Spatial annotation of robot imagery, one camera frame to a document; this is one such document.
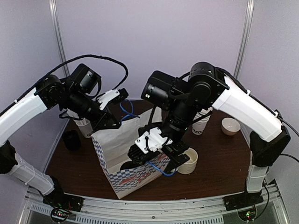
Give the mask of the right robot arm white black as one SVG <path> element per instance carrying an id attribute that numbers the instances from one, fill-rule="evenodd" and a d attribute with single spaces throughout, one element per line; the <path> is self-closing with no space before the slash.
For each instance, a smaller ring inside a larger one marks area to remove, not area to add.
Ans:
<path id="1" fill-rule="evenodd" d="M 154 71 L 141 98 L 167 111 L 160 127 L 147 126 L 135 141 L 144 154 L 179 142 L 202 110 L 214 108 L 251 128 L 249 172 L 244 192 L 224 198 L 227 209 L 261 203 L 263 181 L 290 142 L 279 112 L 272 111 L 246 90 L 229 72 L 207 62 L 199 62 L 182 77 Z"/>

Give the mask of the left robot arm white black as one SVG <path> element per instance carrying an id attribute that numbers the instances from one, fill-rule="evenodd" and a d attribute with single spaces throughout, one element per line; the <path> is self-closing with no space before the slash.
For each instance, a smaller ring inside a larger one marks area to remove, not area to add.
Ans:
<path id="1" fill-rule="evenodd" d="M 50 74 L 42 78 L 22 98 L 0 115 L 0 172 L 12 175 L 37 189 L 48 204 L 63 207 L 68 202 L 58 180 L 46 175 L 24 161 L 9 138 L 35 116 L 58 105 L 69 109 L 78 119 L 89 120 L 95 130 L 118 128 L 119 121 L 110 113 L 107 105 L 125 99 L 125 89 L 114 88 L 102 95 L 89 96 L 97 86 L 101 89 L 101 77 L 84 64 L 80 64 L 70 76 L 59 79 Z"/>

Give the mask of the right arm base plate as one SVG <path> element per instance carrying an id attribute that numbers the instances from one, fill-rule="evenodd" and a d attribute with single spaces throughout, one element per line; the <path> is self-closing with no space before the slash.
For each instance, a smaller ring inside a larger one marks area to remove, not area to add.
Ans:
<path id="1" fill-rule="evenodd" d="M 261 192 L 259 193 L 243 192 L 240 194 L 225 196 L 223 198 L 223 201 L 224 201 L 226 211 L 231 211 L 231 210 L 238 210 L 238 209 L 250 207 L 258 203 L 262 203 L 263 197 L 261 195 Z"/>

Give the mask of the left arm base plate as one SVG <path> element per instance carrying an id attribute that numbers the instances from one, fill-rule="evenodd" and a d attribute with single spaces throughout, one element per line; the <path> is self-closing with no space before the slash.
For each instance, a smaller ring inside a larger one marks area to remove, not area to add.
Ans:
<path id="1" fill-rule="evenodd" d="M 43 197 L 44 204 L 48 204 L 52 208 L 57 208 L 65 211 L 80 212 L 84 202 L 84 199 L 82 197 L 68 194 L 41 194 L 41 196 Z"/>

